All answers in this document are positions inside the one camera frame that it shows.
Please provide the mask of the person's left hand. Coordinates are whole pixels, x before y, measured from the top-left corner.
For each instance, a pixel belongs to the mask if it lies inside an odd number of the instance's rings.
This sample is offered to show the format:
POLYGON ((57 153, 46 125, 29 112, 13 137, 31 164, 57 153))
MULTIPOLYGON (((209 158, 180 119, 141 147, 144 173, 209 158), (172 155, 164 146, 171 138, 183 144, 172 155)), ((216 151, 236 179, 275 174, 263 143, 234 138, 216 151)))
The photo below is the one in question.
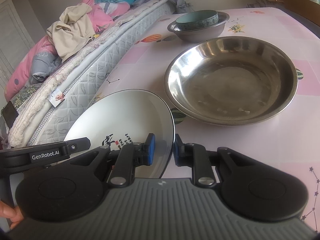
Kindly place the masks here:
POLYGON ((1 218, 6 218, 11 221, 11 229, 16 227, 22 220, 24 220, 19 206, 12 208, 2 201, 0 201, 0 215, 1 218))

